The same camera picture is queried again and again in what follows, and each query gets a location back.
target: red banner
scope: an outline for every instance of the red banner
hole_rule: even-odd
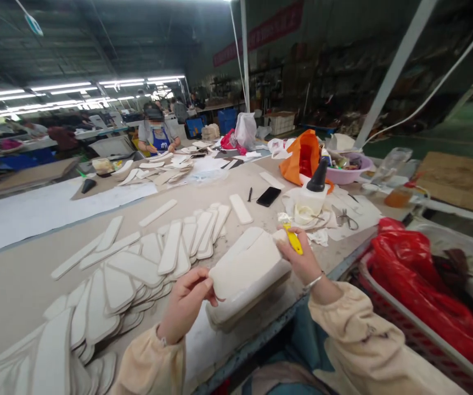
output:
[[[303,7],[304,0],[297,0],[251,30],[247,36],[247,51],[250,52],[299,29]],[[242,39],[238,40],[238,51],[242,54]],[[218,67],[236,58],[237,46],[233,42],[213,56],[213,64]]]

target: hand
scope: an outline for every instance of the hand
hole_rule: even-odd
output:
[[[178,343],[190,331],[203,300],[209,300],[213,307],[218,306],[213,280],[208,275],[209,269],[196,267],[180,277],[172,288],[167,312],[156,333],[159,338],[164,337],[167,344]]]
[[[306,232],[301,228],[290,228],[288,231],[297,234],[297,237],[301,242],[303,254],[299,255],[295,252],[291,244],[283,241],[277,242],[277,248],[284,258],[291,263],[291,267],[297,277],[304,285],[307,285],[321,275],[321,268],[315,259],[311,247],[309,246]]]

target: beige sleeve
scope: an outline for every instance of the beige sleeve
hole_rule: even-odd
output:
[[[340,369],[362,393],[465,393],[408,348],[403,332],[374,313],[372,302],[349,283],[335,283],[343,296],[323,306],[310,297],[313,320],[330,336]]]
[[[181,395],[185,373],[185,337],[164,347],[156,326],[135,338],[125,350],[113,395]]]

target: white basket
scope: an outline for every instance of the white basket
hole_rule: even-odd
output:
[[[271,135],[277,136],[295,129],[295,113],[289,111],[273,112],[264,117],[264,124],[271,126]]]
[[[101,157],[111,155],[128,155],[134,150],[128,141],[127,136],[109,137],[103,140],[98,140],[89,145]]]
[[[407,229],[424,233],[434,255],[461,248],[468,258],[469,271],[473,271],[473,238],[434,224],[413,222]],[[374,280],[366,265],[370,254],[359,263],[359,282],[369,292],[374,312],[403,331],[407,346],[473,394],[473,364]]]

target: white bottle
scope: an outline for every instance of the white bottle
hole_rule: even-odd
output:
[[[311,180],[302,186],[296,201],[296,209],[299,212],[302,213],[310,210],[311,214],[315,216],[321,213],[324,200],[330,189],[330,186],[325,183],[327,170],[328,162],[326,159],[323,159],[319,163],[319,167],[313,174]]]

